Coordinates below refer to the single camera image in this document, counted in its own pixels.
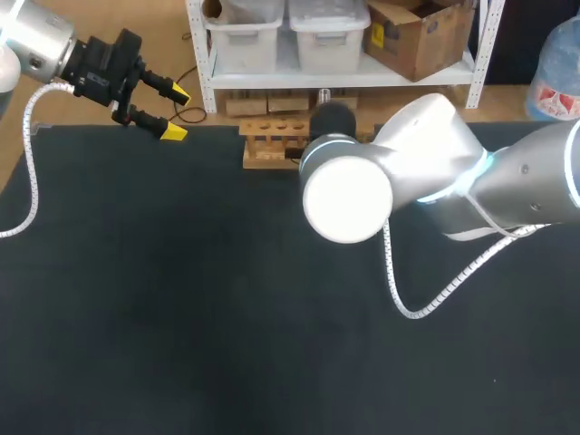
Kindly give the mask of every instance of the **black mat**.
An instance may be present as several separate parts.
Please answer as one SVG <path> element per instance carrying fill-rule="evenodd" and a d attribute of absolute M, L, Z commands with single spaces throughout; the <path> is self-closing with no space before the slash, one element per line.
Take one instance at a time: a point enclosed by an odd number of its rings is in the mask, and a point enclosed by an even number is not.
<path fill-rule="evenodd" d="M 532 124 L 475 125 L 490 147 Z M 0 240 L 0 433 L 580 433 L 580 226 L 516 243 L 432 317 L 401 317 L 382 241 L 326 242 L 297 176 L 240 168 L 236 130 L 34 141 L 40 213 Z M 0 224 L 28 209 L 22 162 Z M 493 238 L 393 219 L 423 306 Z"/>

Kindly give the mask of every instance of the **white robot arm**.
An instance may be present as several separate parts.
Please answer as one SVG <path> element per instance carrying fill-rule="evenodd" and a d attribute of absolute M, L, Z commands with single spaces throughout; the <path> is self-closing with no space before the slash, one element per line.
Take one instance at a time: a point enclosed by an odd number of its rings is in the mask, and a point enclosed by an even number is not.
<path fill-rule="evenodd" d="M 440 94 L 395 114 L 372 144 L 324 135 L 300 165 L 304 212 L 322 236 L 356 243 L 418 202 L 455 240 L 580 221 L 579 123 L 555 123 L 486 151 Z"/>
<path fill-rule="evenodd" d="M 20 79 L 20 61 L 7 45 L 0 45 L 0 120 Z"/>
<path fill-rule="evenodd" d="M 0 118 L 22 73 L 40 83 L 68 82 L 75 96 L 112 106 L 112 118 L 121 125 L 134 122 L 159 139 L 183 140 L 184 129 L 131 104 L 139 81 L 177 104 L 190 100 L 170 78 L 146 69 L 140 47 L 141 38 L 127 29 L 114 44 L 95 37 L 83 42 L 73 24 L 32 0 L 0 0 Z"/>

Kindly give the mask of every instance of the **water bottle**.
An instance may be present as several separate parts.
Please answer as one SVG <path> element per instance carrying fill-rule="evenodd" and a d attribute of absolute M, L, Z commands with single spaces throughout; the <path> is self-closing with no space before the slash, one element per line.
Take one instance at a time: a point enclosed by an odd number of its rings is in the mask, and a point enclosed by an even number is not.
<path fill-rule="evenodd" d="M 580 16 L 547 37 L 526 100 L 527 114 L 538 121 L 580 118 Z"/>

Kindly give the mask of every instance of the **white shelf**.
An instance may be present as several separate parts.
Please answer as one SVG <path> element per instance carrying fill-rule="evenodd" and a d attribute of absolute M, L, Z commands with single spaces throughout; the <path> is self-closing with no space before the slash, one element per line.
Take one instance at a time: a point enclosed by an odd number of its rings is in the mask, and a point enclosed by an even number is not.
<path fill-rule="evenodd" d="M 294 89 L 294 88 L 363 88 L 382 86 L 427 86 L 470 84 L 473 80 L 473 57 L 466 51 L 461 62 L 419 82 L 410 82 L 398 73 L 363 53 L 359 72 L 348 75 L 308 74 L 300 69 L 295 36 L 281 33 L 278 37 L 278 64 L 270 74 L 224 73 L 219 53 L 210 78 L 214 89 Z"/>
<path fill-rule="evenodd" d="M 506 0 L 479 0 L 479 44 L 474 62 L 469 52 L 463 60 L 446 70 L 437 72 L 420 82 L 409 82 L 396 72 L 381 65 L 366 54 L 362 55 L 359 72 L 350 75 L 305 74 L 298 64 L 295 42 L 288 37 L 280 40 L 280 54 L 276 72 L 272 74 L 226 74 L 216 62 L 216 53 L 208 47 L 208 29 L 202 13 L 203 0 L 185 0 L 191 29 L 191 41 L 198 62 L 198 76 L 204 108 L 216 113 L 216 89 L 320 89 L 365 88 L 386 86 L 425 86 L 470 84 L 466 107 L 478 107 L 483 92 L 489 60 L 498 34 Z"/>

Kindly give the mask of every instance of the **plastic storage box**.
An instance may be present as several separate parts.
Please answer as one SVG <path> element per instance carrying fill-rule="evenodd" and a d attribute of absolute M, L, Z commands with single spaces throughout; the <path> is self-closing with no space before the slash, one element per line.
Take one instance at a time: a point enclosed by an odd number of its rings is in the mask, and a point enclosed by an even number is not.
<path fill-rule="evenodd" d="M 290 27 L 298 36 L 306 73 L 358 71 L 364 29 L 371 17 L 364 0 L 289 0 Z"/>
<path fill-rule="evenodd" d="M 284 18 L 284 0 L 269 0 L 262 24 L 218 24 L 206 18 L 217 63 L 223 73 L 273 73 L 276 70 L 278 30 Z"/>

